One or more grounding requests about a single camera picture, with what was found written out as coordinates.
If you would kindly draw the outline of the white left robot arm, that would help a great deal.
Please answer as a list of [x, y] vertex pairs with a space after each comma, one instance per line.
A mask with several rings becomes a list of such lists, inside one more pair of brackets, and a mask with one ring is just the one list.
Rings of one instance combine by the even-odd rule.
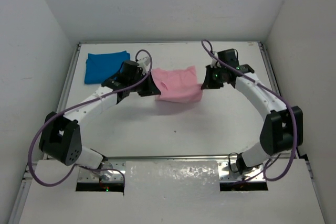
[[136, 92], [141, 97], [159, 95], [152, 75], [147, 70], [149, 57], [140, 60], [126, 60], [120, 70], [105, 80], [77, 108], [57, 116], [51, 112], [46, 117], [48, 125], [43, 129], [39, 149], [66, 166], [77, 164], [89, 169], [99, 169], [106, 157], [84, 147], [81, 131], [97, 116], [119, 104]]

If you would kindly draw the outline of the pink t shirt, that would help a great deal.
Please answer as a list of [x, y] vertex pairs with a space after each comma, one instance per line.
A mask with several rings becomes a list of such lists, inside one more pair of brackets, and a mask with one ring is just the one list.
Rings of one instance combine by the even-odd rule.
[[156, 68], [151, 71], [153, 81], [161, 94], [156, 95], [157, 101], [174, 103], [200, 102], [203, 91], [197, 82], [195, 66], [186, 69], [163, 70]]

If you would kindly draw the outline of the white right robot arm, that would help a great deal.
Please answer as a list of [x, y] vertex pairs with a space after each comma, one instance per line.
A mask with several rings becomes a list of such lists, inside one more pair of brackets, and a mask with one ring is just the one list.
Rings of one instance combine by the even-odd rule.
[[292, 119], [285, 103], [258, 85], [260, 80], [249, 65], [240, 65], [236, 70], [256, 82], [238, 76], [225, 67], [207, 65], [201, 89], [220, 89], [224, 83], [231, 84], [249, 100], [264, 121], [259, 142], [237, 156], [237, 172], [243, 174], [274, 154], [292, 149], [294, 135]]

